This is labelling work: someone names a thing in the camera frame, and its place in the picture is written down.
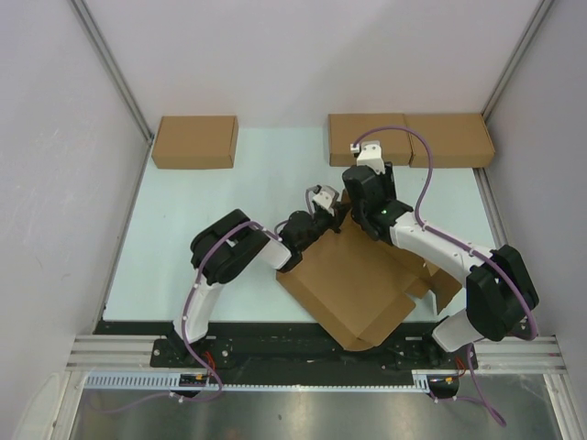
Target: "red wire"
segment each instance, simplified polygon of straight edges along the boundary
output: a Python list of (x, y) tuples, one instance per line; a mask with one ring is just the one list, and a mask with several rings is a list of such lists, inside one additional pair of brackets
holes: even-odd
[(463, 363), (462, 360), (460, 360), (460, 357), (456, 356), (455, 357), (455, 362), (457, 363), (457, 369), (461, 370), (462, 369), (462, 373), (459, 373), (459, 377), (462, 378), (465, 373), (467, 372), (467, 367), (465, 367), (465, 364)]
[(210, 354), (209, 351), (204, 352), (204, 356), (206, 359), (208, 359), (208, 365), (214, 370), (216, 371), (216, 363), (214, 361), (214, 358), (212, 357), (212, 355)]

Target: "light blue floor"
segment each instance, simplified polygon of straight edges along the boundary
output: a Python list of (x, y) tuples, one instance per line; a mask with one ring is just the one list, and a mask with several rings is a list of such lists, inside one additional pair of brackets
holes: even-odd
[[(232, 170), (158, 170), (150, 160), (104, 318), (174, 319), (194, 281), (189, 245), (198, 232), (235, 208), (273, 228), (305, 209), (305, 188), (320, 183), (341, 191), (343, 170), (328, 166), (322, 127), (242, 128)], [(394, 174), (398, 198), (414, 205), (426, 170), (396, 167)], [(435, 170), (422, 214), (455, 235), (494, 246), (472, 170)], [(415, 301), (406, 321), (438, 319), (431, 293)], [(440, 317), (464, 305), (462, 291)], [(262, 261), (226, 286), (212, 320), (314, 322)]]

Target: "cardboard box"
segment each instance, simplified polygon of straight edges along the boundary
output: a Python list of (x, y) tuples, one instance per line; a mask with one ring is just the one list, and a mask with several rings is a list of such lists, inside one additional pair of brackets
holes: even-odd
[[(488, 166), (495, 149), (479, 114), (405, 115), (408, 127), (430, 145), (435, 168), (482, 168)], [(410, 135), (413, 168), (427, 168), (428, 156), (422, 143)]]
[(164, 116), (153, 147), (157, 168), (232, 168), (237, 149), (236, 116)]
[[(412, 312), (415, 303), (407, 293), (423, 297), (440, 281), (439, 273), (449, 275), (435, 268), (424, 272), (429, 280), (418, 277), (423, 259), (408, 253), (415, 258), (399, 261), (402, 253), (372, 241), (350, 215), (341, 231), (327, 231), (277, 280), (345, 349), (361, 351), (381, 344)], [(460, 290), (453, 281), (458, 287), (452, 296)], [(443, 303), (452, 299), (448, 289), (444, 294)]]
[[(404, 126), (402, 114), (349, 114), (328, 115), (328, 137), (331, 167), (350, 167), (357, 160), (350, 152), (352, 144), (363, 133), (382, 126)], [(379, 140), (383, 160), (393, 165), (408, 165), (412, 158), (412, 147), (407, 133), (402, 131), (381, 131), (365, 140)]]

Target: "metal floor panel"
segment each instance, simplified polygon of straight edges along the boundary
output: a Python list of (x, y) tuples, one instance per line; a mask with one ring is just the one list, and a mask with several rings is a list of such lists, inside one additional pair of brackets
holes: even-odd
[[(420, 393), (227, 392), (216, 401), (178, 403), (163, 397), (116, 415), (83, 407), (72, 440), (125, 439), (561, 439), (541, 375), (480, 377), (508, 422), (500, 428), (468, 402), (434, 404)], [(145, 391), (86, 390), (83, 400), (112, 409)], [(471, 380), (459, 395), (476, 396)]]

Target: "white wall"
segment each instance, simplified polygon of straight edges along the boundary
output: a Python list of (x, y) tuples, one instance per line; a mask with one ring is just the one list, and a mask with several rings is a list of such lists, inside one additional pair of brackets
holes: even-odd
[(0, 6), (0, 437), (90, 324), (145, 144), (65, 0)]
[(153, 131), (162, 115), (480, 112), (537, 3), (88, 0)]
[(534, 278), (543, 335), (559, 338), (587, 402), (587, 2), (561, 0), (489, 125), (508, 237)]

